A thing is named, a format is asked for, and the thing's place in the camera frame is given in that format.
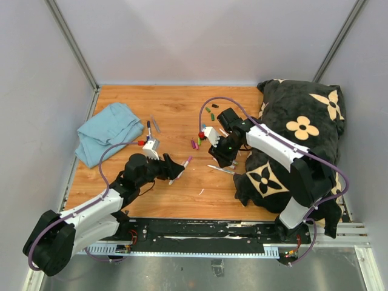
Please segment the green cap marker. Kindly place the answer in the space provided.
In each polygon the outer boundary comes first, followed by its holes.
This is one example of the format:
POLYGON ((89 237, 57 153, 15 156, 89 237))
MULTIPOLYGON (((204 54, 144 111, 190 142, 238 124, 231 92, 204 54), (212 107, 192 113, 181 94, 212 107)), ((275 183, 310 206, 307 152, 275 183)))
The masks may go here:
POLYGON ((223 129, 219 129, 219 131, 225 136, 225 137, 228 137, 228 133, 227 132, 225 132, 223 129))

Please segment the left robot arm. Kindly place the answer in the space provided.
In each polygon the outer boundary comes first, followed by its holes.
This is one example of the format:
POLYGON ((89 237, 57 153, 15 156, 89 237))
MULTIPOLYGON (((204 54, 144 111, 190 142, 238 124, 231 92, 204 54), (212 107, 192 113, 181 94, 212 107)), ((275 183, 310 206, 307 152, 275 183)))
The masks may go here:
POLYGON ((131 155, 104 192, 70 210, 48 210, 40 216, 22 249, 28 266, 54 276, 75 254, 100 239, 126 238, 130 225, 120 219, 121 210, 139 196, 142 186, 156 179, 176 179, 183 170, 166 153, 162 159, 131 155))

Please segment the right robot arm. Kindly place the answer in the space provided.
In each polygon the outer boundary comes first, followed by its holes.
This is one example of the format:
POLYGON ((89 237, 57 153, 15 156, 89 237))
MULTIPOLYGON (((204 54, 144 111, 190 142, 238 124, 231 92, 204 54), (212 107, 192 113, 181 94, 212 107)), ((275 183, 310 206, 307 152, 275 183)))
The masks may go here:
POLYGON ((238 117, 231 108, 218 115, 218 121, 228 136, 210 126, 199 136, 209 140, 209 153, 221 168, 232 165, 242 146, 251 148, 245 173, 233 176, 236 199, 275 213, 275 236, 283 243, 291 241, 309 218, 324 220, 325 235, 336 237, 341 209, 329 199, 336 177, 323 149, 289 141, 253 118, 238 117))

